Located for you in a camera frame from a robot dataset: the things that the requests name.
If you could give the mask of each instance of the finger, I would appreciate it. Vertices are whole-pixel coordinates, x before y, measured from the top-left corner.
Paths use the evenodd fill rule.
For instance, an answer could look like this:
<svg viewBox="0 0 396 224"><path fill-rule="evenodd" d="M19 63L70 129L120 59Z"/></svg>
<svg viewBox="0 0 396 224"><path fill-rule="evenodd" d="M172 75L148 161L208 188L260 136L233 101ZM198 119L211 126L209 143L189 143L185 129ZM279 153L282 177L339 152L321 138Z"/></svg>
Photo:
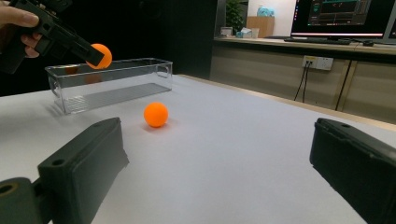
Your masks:
<svg viewBox="0 0 396 224"><path fill-rule="evenodd" d="M31 48L35 48L35 46L38 43L38 39L33 38L30 35L22 35L21 36L21 42L25 44L26 46L29 46Z"/></svg>
<svg viewBox="0 0 396 224"><path fill-rule="evenodd" d="M12 23L18 26L35 27L38 25L37 15L15 7L0 7L0 22Z"/></svg>
<svg viewBox="0 0 396 224"><path fill-rule="evenodd" d="M29 47L29 46L26 46L25 52L26 52L27 58L36 58L36 57L38 57L38 55L40 55L37 51L35 51L34 48Z"/></svg>
<svg viewBox="0 0 396 224"><path fill-rule="evenodd" d="M0 1L0 7L8 6L8 5L9 5L9 1Z"/></svg>
<svg viewBox="0 0 396 224"><path fill-rule="evenodd" d="M41 34L39 34L39 33L33 33L32 34L32 37L34 38L34 39L36 39L36 40L40 40L41 39Z"/></svg>

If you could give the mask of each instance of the hand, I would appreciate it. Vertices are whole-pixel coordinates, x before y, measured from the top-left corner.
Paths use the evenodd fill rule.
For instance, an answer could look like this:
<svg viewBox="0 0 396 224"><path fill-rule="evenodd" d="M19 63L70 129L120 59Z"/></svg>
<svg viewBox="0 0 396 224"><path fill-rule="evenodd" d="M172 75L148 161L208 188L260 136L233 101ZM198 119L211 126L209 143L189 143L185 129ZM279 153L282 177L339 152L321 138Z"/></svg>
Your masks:
<svg viewBox="0 0 396 224"><path fill-rule="evenodd" d="M35 14L15 7L9 7L8 4L8 1L0 0L0 51L9 43L14 35L16 31L15 25L35 27L39 22L39 18ZM35 51L35 45L40 38L40 34L21 36L21 42L26 45L26 57L38 57L39 54Z"/></svg>

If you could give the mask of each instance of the box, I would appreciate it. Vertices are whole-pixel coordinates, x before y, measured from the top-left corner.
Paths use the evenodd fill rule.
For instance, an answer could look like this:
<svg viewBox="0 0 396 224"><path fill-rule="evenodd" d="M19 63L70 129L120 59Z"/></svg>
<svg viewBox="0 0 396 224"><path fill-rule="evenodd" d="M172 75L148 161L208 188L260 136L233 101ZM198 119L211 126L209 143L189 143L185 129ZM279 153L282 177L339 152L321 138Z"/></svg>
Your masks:
<svg viewBox="0 0 396 224"><path fill-rule="evenodd" d="M275 17L247 17L247 28L259 28L258 38L274 33Z"/></svg>
<svg viewBox="0 0 396 224"><path fill-rule="evenodd" d="M114 61L100 70L85 63L45 70L55 104L65 114L172 90L172 63L155 58Z"/></svg>
<svg viewBox="0 0 396 224"><path fill-rule="evenodd" d="M224 36L232 36L233 35L233 27L221 27L220 34Z"/></svg>

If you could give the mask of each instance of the wooden cabinet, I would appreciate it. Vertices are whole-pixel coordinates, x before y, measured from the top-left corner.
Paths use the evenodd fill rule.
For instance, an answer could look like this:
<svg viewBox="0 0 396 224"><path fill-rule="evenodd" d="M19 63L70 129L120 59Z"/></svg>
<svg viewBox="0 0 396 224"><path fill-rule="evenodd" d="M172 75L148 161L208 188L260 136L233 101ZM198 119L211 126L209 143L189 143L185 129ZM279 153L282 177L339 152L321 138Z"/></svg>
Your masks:
<svg viewBox="0 0 396 224"><path fill-rule="evenodd" d="M247 28L260 28L259 38L272 35L275 17L247 17Z"/></svg>
<svg viewBox="0 0 396 224"><path fill-rule="evenodd" d="M332 69L304 70L306 53L332 57ZM303 74L308 79L301 91ZM396 124L396 49L391 46L218 38L210 80L298 102L304 98L308 105Z"/></svg>

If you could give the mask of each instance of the black wall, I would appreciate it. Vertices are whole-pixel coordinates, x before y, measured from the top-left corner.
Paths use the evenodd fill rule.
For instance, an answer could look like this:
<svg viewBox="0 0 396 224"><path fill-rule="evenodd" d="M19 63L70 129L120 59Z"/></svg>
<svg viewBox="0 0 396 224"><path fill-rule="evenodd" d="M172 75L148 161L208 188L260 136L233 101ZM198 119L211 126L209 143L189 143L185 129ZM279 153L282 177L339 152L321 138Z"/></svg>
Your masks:
<svg viewBox="0 0 396 224"><path fill-rule="evenodd" d="M74 0L58 14L90 43L110 48L113 60L155 57L174 63L174 74L209 78L217 0ZM67 53L25 59L3 74L0 96L50 88L46 66L85 63Z"/></svg>

